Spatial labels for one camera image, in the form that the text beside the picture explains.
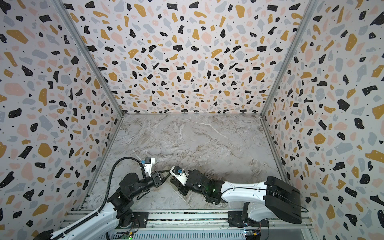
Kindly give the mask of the white remote control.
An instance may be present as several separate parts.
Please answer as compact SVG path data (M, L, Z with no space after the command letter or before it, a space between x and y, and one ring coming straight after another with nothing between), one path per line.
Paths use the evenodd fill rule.
M180 182L176 177L174 177L171 173L168 174L168 180L169 182L174 185L175 187L179 187Z

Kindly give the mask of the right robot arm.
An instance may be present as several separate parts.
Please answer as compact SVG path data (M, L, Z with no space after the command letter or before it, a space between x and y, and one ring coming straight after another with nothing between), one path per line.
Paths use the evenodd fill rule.
M170 170L171 183L179 193L202 195L210 204L241 202L243 221L260 222L278 218L290 224L301 224L302 213L308 210L301 206L301 192L276 177L267 177L265 182L236 184L211 180L198 170L187 173L179 166Z

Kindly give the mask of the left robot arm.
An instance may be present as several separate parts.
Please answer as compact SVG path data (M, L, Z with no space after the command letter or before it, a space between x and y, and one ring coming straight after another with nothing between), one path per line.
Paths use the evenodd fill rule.
M139 164L143 178L140 180L136 173L127 174L120 182L120 187L113 195L109 195L113 173L117 165L124 160L132 160ZM133 157L123 157L117 160L110 172L107 190L101 206L76 221L75 223L55 232L39 233L35 240L94 240L101 235L121 226L123 228L134 225L131 206L134 198L138 200L145 196L151 188L158 188L171 176L171 170L151 172L152 158L139 161Z

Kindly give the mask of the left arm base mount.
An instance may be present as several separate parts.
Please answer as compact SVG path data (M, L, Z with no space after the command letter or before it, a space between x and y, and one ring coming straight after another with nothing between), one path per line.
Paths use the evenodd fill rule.
M149 212L128 213L119 220L118 227L121 229L145 229L149 219Z

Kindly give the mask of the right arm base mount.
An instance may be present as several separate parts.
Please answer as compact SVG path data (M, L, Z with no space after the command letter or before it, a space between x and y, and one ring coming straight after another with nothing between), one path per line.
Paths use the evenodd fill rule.
M228 211L228 223L231 228L245 228L245 227L269 227L269 221L267 219L260 222L254 221L249 217L248 208L250 203L244 203L242 211Z

